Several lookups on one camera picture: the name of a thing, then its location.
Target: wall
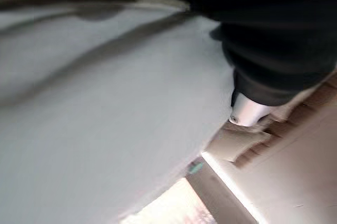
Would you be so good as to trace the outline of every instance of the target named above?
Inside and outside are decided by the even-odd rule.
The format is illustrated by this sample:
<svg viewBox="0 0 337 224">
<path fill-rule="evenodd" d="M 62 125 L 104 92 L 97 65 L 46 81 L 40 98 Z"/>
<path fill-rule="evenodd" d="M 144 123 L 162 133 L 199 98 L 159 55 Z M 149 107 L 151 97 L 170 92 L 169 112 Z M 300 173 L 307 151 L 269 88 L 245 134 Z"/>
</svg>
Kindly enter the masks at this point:
<svg viewBox="0 0 337 224">
<path fill-rule="evenodd" d="M 268 223 L 335 223 L 336 126 L 330 105 L 243 170 L 217 161 Z"/>
</svg>

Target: bright light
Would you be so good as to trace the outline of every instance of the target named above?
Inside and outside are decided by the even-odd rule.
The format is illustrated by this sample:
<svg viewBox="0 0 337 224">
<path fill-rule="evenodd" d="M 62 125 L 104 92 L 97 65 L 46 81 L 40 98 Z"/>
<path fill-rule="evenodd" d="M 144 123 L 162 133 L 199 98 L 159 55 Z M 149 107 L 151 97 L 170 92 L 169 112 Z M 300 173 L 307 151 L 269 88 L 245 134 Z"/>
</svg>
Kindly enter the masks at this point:
<svg viewBox="0 0 337 224">
<path fill-rule="evenodd" d="M 258 212 L 258 210 L 250 203 L 250 201 L 248 200 L 248 198 L 237 187 L 237 185 L 231 179 L 231 177 L 223 171 L 223 169 L 220 167 L 220 165 L 218 164 L 218 162 L 210 154 L 208 154 L 207 152 L 202 153 L 202 157 L 211 166 L 211 168 L 219 176 L 219 178 L 225 183 L 225 185 L 230 189 L 230 191 L 237 197 L 237 199 L 241 202 L 241 204 L 254 217 L 254 219 L 259 224 L 267 224 L 267 221 Z"/>
</svg>

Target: person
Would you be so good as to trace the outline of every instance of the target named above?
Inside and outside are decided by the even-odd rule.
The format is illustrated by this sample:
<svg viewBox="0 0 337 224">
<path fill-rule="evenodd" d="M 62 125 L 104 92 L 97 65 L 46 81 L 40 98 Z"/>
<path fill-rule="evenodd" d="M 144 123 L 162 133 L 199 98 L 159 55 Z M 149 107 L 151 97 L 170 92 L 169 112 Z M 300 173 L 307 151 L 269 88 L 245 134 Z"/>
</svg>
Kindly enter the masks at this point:
<svg viewBox="0 0 337 224">
<path fill-rule="evenodd" d="M 185 0 L 221 22 L 213 37 L 235 66 L 235 88 L 268 106 L 320 83 L 337 59 L 337 0 Z"/>
</svg>

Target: black sleeve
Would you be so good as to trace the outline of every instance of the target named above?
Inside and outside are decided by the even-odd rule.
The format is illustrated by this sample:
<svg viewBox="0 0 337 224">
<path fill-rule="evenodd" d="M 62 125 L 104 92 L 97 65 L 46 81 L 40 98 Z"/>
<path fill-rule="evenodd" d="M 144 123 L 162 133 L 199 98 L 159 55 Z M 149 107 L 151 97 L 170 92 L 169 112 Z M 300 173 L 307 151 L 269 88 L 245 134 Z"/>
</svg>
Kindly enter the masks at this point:
<svg viewBox="0 0 337 224">
<path fill-rule="evenodd" d="M 238 92 L 281 105 L 323 80 L 337 59 L 337 0 L 187 0 L 220 21 Z"/>
</svg>

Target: black jacket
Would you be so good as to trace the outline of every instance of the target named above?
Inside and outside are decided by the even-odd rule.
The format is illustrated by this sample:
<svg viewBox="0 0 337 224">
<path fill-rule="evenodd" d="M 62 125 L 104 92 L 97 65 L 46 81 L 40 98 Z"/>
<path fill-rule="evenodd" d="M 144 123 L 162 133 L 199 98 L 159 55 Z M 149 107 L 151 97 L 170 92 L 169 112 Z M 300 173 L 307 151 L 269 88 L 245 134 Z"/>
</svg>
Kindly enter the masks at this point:
<svg viewBox="0 0 337 224">
<path fill-rule="evenodd" d="M 257 103 L 281 105 L 323 80 L 337 59 L 337 0 L 187 0 L 221 22 L 236 68 L 236 90 Z"/>
</svg>

